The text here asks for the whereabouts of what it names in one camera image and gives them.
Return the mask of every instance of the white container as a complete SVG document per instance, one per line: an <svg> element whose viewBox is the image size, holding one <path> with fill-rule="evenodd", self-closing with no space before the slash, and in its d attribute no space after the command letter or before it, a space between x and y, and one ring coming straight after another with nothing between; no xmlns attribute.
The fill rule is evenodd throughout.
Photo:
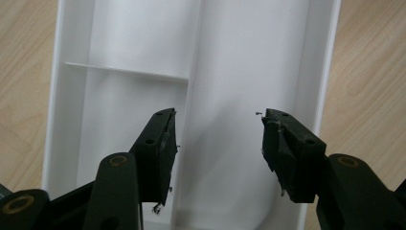
<svg viewBox="0 0 406 230"><path fill-rule="evenodd" d="M271 107L319 131L340 0L59 1L43 171L51 197L178 111L167 206L149 229L302 229L260 154Z"/></svg>

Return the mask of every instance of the screw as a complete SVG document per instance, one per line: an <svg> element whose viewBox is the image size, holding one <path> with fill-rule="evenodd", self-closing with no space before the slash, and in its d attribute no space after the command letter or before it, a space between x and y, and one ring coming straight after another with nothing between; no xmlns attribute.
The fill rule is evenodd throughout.
<svg viewBox="0 0 406 230"><path fill-rule="evenodd" d="M126 156L116 155L116 156L111 157L110 160L108 161L108 163L111 166L117 167L117 166L123 165L127 160L128 160L128 158Z"/></svg>
<svg viewBox="0 0 406 230"><path fill-rule="evenodd" d="M16 197L6 205L3 206L3 213L5 214L16 214L19 213L26 208L30 207L35 201L35 198L32 195L21 195Z"/></svg>
<svg viewBox="0 0 406 230"><path fill-rule="evenodd" d="M350 168L358 168L359 164L356 160L352 159L351 157L347 157L347 156L341 156L338 157L337 161L347 167Z"/></svg>

